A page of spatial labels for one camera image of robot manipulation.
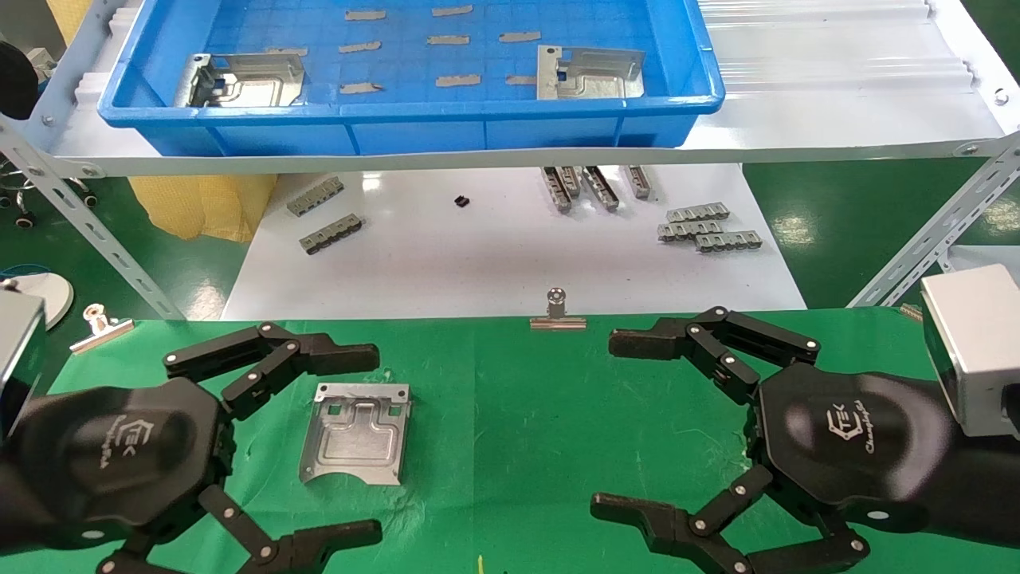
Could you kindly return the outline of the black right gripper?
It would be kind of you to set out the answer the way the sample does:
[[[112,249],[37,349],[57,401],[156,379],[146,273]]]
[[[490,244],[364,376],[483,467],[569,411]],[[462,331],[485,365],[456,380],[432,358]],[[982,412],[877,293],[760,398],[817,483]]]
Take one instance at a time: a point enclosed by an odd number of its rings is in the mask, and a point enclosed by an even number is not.
[[[824,372],[810,366],[818,341],[722,306],[688,319],[659,317],[649,329],[615,329],[608,350],[628,359],[686,359],[733,403],[755,400],[755,460],[762,465],[699,511],[591,497],[591,516],[638,528],[650,552],[688,560],[704,573],[842,573],[870,554],[845,521],[939,527],[939,468],[957,425],[932,381]],[[784,369],[761,383],[737,352]],[[819,539],[751,553],[730,545],[724,530],[762,497],[813,525]]]

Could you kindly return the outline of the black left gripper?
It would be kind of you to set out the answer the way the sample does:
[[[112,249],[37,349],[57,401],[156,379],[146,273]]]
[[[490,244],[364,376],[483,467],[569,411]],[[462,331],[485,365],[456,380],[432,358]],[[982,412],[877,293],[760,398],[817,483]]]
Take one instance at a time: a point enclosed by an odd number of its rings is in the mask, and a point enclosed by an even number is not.
[[[336,552],[382,541],[375,519],[270,539],[221,487],[236,450],[230,418],[247,420],[299,375],[371,372],[380,365],[378,346],[339,345],[324,332],[295,334],[266,322],[169,352],[163,364],[174,379],[156,387],[29,401],[16,423],[18,551],[128,539],[97,573],[175,573],[149,563],[149,552],[205,512],[247,551],[237,573],[322,573]],[[220,401],[194,384],[234,371],[241,375]]]

